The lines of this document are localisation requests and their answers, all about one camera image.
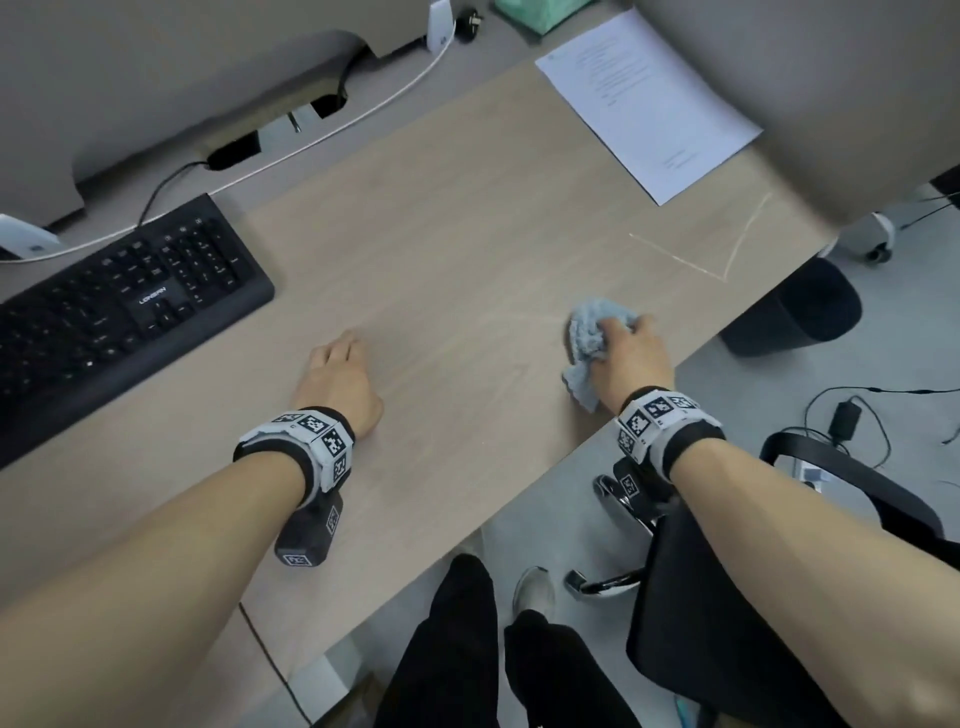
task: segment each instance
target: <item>hand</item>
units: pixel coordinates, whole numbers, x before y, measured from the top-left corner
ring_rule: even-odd
[[[636,332],[631,332],[618,319],[600,322],[607,340],[607,359],[590,364],[590,378],[600,401],[614,415],[620,414],[627,398],[641,387],[674,388],[670,357],[654,323],[653,316],[641,316]]]
[[[357,440],[368,435],[383,416],[383,400],[367,374],[367,347],[344,331],[336,341],[310,353],[306,374],[294,393],[295,409],[329,407],[347,418]]]

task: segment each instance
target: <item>wristband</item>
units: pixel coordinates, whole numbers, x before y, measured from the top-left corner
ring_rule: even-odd
[[[321,493],[338,489],[353,464],[353,429],[347,419],[328,407],[284,412],[240,438],[234,462],[254,452],[282,452],[303,471],[304,508]]]
[[[634,392],[617,424],[620,449],[638,464],[649,458],[657,474],[668,482],[673,464],[686,448],[705,437],[725,439],[720,423],[697,402],[659,387]]]

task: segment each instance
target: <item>wood grain surface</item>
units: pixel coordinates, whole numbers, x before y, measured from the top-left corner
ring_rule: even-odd
[[[602,420],[560,374],[588,296],[656,313],[679,362],[834,231],[748,149],[657,207],[530,63],[237,225],[276,300],[0,473],[0,598],[223,466],[307,352],[357,328],[386,402],[329,559],[271,554],[245,602],[283,670],[331,644]],[[230,621],[171,724],[231,725],[276,689]]]

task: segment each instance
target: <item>black trash bin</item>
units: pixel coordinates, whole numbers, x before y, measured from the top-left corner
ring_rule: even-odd
[[[720,332],[737,356],[763,356],[833,341],[860,321],[863,305],[847,278],[814,257]]]

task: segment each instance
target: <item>forearm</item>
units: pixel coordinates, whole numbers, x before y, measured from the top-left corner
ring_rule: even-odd
[[[149,710],[213,644],[303,487],[287,456],[246,457],[0,615],[0,725]]]
[[[960,574],[720,440],[688,449],[671,478],[851,725],[960,723]]]

